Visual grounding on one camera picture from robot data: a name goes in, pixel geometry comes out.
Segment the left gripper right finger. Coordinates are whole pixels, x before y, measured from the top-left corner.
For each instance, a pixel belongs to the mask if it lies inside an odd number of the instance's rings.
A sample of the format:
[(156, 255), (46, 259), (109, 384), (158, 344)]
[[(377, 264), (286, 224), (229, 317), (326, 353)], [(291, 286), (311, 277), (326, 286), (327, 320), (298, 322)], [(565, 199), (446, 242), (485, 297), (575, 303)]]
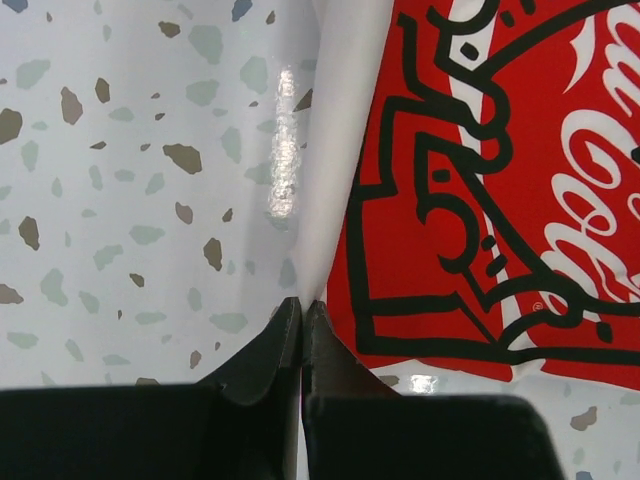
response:
[(302, 420), (312, 479), (560, 479), (547, 427), (506, 395), (401, 395), (334, 333), (303, 323)]

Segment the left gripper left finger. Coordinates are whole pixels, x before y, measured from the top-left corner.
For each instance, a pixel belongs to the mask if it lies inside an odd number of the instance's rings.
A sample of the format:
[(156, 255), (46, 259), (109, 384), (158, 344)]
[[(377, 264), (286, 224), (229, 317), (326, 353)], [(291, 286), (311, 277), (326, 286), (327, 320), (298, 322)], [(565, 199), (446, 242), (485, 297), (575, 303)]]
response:
[(301, 307), (193, 384), (1, 394), (5, 479), (292, 479)]

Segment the white t shirt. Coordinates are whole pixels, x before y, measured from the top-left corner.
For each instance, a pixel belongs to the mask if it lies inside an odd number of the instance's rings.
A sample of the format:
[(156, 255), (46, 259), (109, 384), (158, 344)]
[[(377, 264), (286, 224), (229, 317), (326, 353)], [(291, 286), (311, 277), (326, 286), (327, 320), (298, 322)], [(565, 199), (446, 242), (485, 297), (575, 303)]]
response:
[(639, 386), (639, 5), (318, 1), (296, 255), (367, 367)]

